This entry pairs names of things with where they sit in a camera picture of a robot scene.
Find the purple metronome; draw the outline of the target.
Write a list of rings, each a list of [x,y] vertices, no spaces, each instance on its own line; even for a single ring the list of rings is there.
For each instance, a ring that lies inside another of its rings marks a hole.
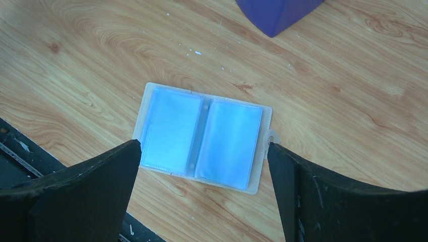
[[[277,36],[324,2],[324,0],[236,0],[245,17],[268,37]]]

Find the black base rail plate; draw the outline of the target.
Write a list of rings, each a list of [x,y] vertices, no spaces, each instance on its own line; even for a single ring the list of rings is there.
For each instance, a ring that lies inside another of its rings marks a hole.
[[[1,121],[1,190],[68,168],[6,121]],[[161,241],[127,211],[117,241]]]

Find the white card holder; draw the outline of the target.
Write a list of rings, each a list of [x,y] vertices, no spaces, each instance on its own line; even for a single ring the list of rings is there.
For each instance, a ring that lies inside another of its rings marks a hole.
[[[273,109],[227,97],[147,83],[133,138],[142,168],[254,195]]]

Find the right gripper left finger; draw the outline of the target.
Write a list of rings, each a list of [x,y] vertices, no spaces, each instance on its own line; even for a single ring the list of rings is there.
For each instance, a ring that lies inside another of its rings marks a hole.
[[[130,140],[1,190],[1,241],[117,241],[140,158],[139,141]]]

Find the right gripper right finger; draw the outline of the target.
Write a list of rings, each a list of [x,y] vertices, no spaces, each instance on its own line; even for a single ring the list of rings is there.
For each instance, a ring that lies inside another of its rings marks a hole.
[[[427,190],[364,183],[277,143],[267,160],[286,241],[427,241]]]

